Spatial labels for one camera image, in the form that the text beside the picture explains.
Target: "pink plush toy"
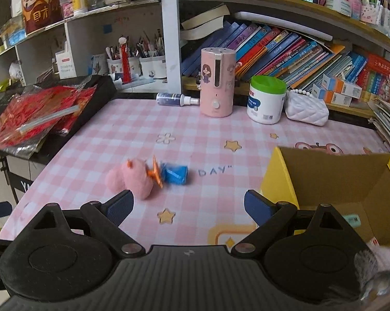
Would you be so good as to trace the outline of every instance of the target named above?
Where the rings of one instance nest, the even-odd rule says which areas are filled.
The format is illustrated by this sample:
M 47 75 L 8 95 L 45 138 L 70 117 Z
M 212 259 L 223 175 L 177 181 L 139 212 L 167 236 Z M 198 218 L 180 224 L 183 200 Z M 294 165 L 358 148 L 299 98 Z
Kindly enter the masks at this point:
M 107 174 L 105 183 L 113 193 L 129 189 L 135 198 L 144 200 L 153 188 L 152 176 L 153 172 L 147 169 L 146 162 L 132 159 L 113 168 Z

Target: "white quilted pouch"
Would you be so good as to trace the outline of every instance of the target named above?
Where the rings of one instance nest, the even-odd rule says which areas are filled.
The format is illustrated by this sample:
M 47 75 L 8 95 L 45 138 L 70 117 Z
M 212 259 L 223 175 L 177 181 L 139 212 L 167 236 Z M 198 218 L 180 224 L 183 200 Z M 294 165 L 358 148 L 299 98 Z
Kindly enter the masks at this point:
M 287 118 L 313 125 L 323 126 L 329 117 L 329 110 L 322 99 L 293 91 L 287 92 L 284 108 Z

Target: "white jar with green lid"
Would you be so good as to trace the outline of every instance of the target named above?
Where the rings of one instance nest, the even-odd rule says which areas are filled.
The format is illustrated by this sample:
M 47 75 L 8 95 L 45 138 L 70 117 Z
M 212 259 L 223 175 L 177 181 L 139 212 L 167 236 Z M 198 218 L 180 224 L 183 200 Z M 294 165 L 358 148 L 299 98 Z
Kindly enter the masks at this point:
M 270 76 L 253 76 L 250 81 L 247 114 L 261 124 L 275 124 L 280 120 L 287 85 Z

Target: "gray ribbed surface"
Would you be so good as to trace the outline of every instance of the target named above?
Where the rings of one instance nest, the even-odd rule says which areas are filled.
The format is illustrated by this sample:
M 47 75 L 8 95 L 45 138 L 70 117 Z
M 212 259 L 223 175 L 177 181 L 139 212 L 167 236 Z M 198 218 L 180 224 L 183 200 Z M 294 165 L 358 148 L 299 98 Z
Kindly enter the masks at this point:
M 122 260 L 105 284 L 85 296 L 51 304 L 14 296 L 0 307 L 0 311 L 6 310 L 316 311 L 322 308 L 279 292 L 255 261 L 235 259 L 224 246 L 154 246 L 140 259 Z

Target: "pink checkered tablecloth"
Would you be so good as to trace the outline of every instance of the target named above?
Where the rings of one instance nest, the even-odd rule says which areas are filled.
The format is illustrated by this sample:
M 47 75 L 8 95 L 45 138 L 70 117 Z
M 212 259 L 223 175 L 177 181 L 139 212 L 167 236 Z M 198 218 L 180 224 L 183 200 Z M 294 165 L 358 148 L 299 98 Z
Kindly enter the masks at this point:
M 242 148 L 225 149 L 229 141 Z M 105 176 L 128 158 L 157 160 L 189 167 L 188 184 L 154 186 L 145 201 L 135 200 L 120 225 L 147 250 L 152 244 L 231 247 L 254 229 L 244 210 L 246 190 L 258 189 L 270 155 L 278 145 L 335 144 L 343 153 L 386 151 L 375 131 L 328 121 L 323 127 L 291 121 L 275 125 L 248 118 L 234 107 L 226 118 L 208 118 L 196 106 L 163 107 L 154 100 L 117 99 L 96 114 L 57 154 L 12 212 L 0 238 L 13 240 L 47 203 L 78 209 L 91 200 L 114 196 Z M 158 213 L 176 213 L 160 224 Z

